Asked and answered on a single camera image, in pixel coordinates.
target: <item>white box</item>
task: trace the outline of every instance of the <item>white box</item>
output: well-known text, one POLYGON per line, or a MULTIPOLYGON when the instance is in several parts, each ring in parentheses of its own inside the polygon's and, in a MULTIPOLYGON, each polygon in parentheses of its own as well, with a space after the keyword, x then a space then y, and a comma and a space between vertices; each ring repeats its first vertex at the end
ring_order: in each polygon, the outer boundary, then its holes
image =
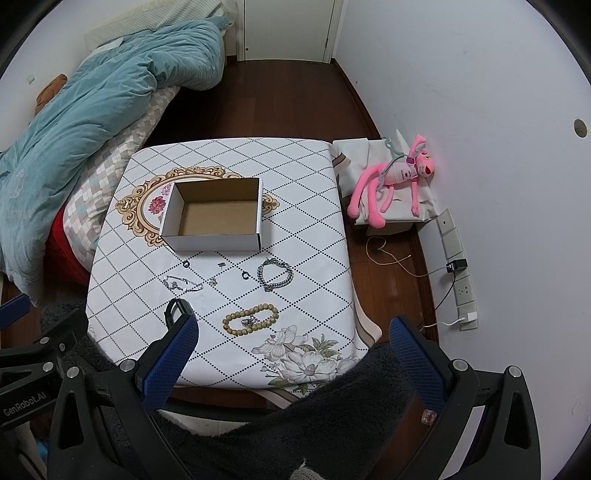
POLYGON ((160 226, 175 252, 259 251, 262 179, 176 181, 160 226))

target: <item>checkered pillow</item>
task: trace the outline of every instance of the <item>checkered pillow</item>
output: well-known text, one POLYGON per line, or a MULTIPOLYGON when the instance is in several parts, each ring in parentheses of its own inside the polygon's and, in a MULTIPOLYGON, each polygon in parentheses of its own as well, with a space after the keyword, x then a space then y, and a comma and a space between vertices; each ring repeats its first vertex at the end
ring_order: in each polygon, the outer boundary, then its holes
POLYGON ((146 113, 92 155, 68 198, 64 233, 72 252, 91 271, 107 208, 131 156, 148 138, 179 87, 158 89, 146 113))

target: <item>baseboard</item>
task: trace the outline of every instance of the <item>baseboard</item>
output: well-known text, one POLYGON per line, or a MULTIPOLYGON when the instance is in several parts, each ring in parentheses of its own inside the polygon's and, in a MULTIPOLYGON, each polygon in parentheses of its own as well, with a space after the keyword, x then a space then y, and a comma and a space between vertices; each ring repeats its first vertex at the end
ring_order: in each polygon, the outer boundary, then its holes
MULTIPOLYGON (((418 237, 417 225, 410 229, 410 254, 413 258, 414 270, 417 275, 427 275, 427 264, 421 239, 418 237)), ((431 281, 428 276, 418 277, 418 295, 421 299, 421 310, 423 311, 423 322, 425 325, 437 323, 435 317, 435 303, 433 302, 433 293, 431 292, 431 281)), ((439 344, 439 332, 436 327, 425 328, 423 330, 425 338, 439 344)))
POLYGON ((361 97, 357 93, 357 90, 355 90, 355 87, 353 86, 353 84, 349 80, 349 77, 347 77, 347 74, 341 68, 341 66, 339 65, 339 62, 337 62, 336 59, 333 58, 330 62, 332 65, 335 66, 335 68, 339 72, 341 78, 343 79, 343 81, 345 82, 345 85, 347 86, 347 89, 349 90, 349 93, 351 94, 351 96, 353 97, 353 100, 355 101, 355 105, 357 105, 357 109, 359 110, 359 113, 361 113, 361 116, 363 117, 363 121, 368 129, 368 139, 369 140, 379 140, 380 138, 382 138, 382 136, 379 134, 378 127, 375 126, 375 123, 372 120, 371 115, 369 114, 368 110, 365 108, 365 105, 363 104, 361 97))

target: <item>wall hole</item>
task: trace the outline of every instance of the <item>wall hole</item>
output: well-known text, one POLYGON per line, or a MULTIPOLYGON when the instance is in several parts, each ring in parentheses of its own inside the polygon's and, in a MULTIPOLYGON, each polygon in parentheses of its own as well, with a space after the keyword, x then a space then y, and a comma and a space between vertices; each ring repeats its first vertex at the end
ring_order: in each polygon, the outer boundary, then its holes
POLYGON ((587 125, 580 118, 577 118, 574 121, 574 131, 581 138, 585 138, 587 136, 587 125))

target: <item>white wall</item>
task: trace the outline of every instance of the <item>white wall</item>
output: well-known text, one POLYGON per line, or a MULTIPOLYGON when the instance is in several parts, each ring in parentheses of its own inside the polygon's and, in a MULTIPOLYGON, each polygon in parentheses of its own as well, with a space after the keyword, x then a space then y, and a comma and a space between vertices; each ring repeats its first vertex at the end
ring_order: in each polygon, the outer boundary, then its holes
MULTIPOLYGON (((441 346, 522 368, 553 478, 591 419, 591 138, 573 129, 591 126, 589 83, 525 0, 349 0, 336 58, 382 135, 428 138, 480 317, 441 327, 441 346)), ((443 265, 437 226, 420 236, 428 267, 443 265)), ((449 283, 431 286, 438 301, 449 283)), ((452 295, 437 318, 455 317, 452 295)))
MULTIPOLYGON (((69 77, 88 55, 84 34, 147 1, 63 0, 41 20, 0 78, 0 151, 27 127, 45 85, 60 73, 69 77)), ((233 29, 227 36, 226 54, 235 55, 233 29)))

